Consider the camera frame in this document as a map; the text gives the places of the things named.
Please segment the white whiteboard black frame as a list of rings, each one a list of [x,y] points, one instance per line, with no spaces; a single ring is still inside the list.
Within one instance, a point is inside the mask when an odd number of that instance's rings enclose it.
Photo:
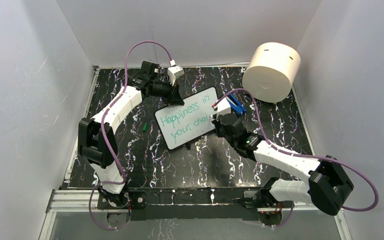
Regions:
[[[185,98],[184,105],[166,106],[154,113],[169,150],[173,150],[215,129],[212,105],[218,100],[214,86]]]

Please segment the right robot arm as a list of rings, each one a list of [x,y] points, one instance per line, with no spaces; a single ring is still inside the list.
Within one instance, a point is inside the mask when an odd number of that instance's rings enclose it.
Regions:
[[[286,154],[284,149],[268,144],[262,135],[247,131],[233,113],[212,117],[217,136],[224,138],[241,157],[297,178],[270,178],[253,196],[242,198],[246,207],[275,207],[281,202],[294,201],[312,204],[323,213],[335,216],[354,190],[354,184],[340,164],[300,157],[296,152]]]

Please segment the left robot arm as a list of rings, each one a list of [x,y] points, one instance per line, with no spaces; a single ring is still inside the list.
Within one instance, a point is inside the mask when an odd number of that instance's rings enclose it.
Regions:
[[[115,208],[124,208],[130,198],[126,192],[126,172],[118,159],[115,133],[128,114],[147,97],[158,97],[168,106],[182,106],[176,80],[184,75],[172,60],[167,70],[143,61],[140,69],[126,74],[120,92],[99,113],[84,117],[78,124],[77,154],[97,174],[100,196]]]

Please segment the cream cylindrical container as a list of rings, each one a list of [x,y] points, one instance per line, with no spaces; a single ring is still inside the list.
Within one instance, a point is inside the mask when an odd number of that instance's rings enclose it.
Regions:
[[[300,64],[294,48],[278,42],[261,44],[242,76],[242,86],[255,99],[281,102],[290,94]]]

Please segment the aluminium frame rail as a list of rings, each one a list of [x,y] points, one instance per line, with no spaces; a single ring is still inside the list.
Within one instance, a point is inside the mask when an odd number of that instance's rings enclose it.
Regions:
[[[111,207],[89,190],[52,193],[41,240],[349,240],[343,213],[330,216],[297,202],[245,208],[255,188],[137,188],[132,211]]]

